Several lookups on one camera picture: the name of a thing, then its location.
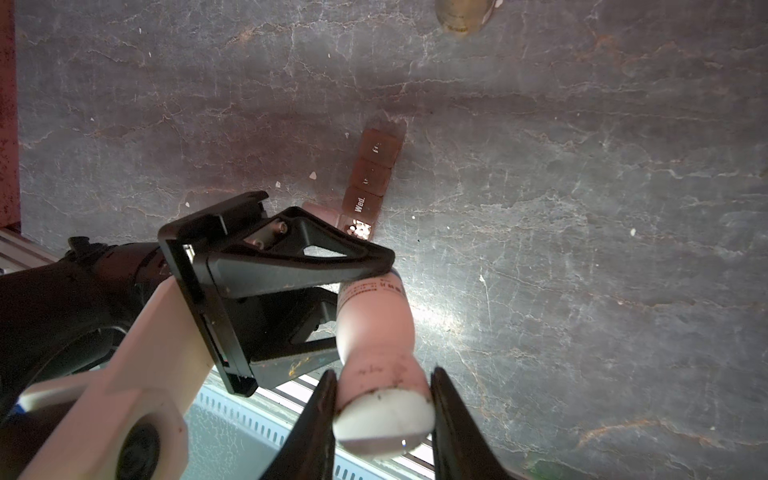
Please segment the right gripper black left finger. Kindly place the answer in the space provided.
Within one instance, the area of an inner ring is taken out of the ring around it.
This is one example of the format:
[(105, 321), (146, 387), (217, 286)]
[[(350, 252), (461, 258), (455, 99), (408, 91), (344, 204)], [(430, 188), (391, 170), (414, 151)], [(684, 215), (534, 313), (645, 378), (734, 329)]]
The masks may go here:
[(260, 479), (332, 479), (337, 376), (326, 370), (282, 448)]

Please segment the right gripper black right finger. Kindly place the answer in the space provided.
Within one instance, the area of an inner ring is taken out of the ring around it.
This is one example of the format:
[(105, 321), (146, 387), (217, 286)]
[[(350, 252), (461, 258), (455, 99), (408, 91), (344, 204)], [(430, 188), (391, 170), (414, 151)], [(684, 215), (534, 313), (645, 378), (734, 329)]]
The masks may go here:
[(484, 440), (448, 373), (431, 374), (436, 420), (432, 447), (436, 479), (515, 479)]

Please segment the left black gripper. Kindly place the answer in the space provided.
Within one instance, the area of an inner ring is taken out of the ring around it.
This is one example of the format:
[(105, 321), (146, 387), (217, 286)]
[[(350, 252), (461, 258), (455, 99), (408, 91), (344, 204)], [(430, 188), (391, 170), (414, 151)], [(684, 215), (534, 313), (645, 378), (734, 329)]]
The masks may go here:
[(299, 207), (270, 218), (267, 197), (243, 193), (158, 233), (225, 387), (241, 397), (338, 361), (334, 337), (310, 337), (335, 318), (335, 293), (317, 286), (383, 275), (395, 260)]

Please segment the white pill bottle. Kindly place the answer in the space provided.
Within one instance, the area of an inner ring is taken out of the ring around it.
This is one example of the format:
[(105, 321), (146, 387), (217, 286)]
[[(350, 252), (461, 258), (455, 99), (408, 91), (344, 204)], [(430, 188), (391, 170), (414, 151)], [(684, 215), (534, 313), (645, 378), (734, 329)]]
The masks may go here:
[(333, 435), (363, 459), (391, 459), (433, 431), (434, 400), (414, 356), (415, 322), (398, 272), (341, 285), (336, 345), (342, 363)]

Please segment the brown pill organizer strip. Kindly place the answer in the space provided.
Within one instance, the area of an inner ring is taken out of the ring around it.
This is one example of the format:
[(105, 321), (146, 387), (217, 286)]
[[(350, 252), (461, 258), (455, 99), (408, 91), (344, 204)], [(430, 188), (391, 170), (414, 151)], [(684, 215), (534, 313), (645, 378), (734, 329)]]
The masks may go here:
[(369, 119), (358, 141), (341, 203), (330, 206), (306, 201), (301, 207), (349, 236), (373, 240), (406, 132), (403, 119), (384, 114)]

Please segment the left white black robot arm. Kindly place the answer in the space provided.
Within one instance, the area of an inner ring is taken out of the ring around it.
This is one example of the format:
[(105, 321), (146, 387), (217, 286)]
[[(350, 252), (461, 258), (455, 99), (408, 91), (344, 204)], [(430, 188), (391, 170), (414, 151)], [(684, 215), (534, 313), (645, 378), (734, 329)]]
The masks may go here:
[(211, 372), (250, 397), (338, 359), (312, 333), (332, 286), (387, 273), (392, 250), (247, 192), (150, 243), (73, 237), (1, 279), (1, 475), (177, 479), (184, 419)]

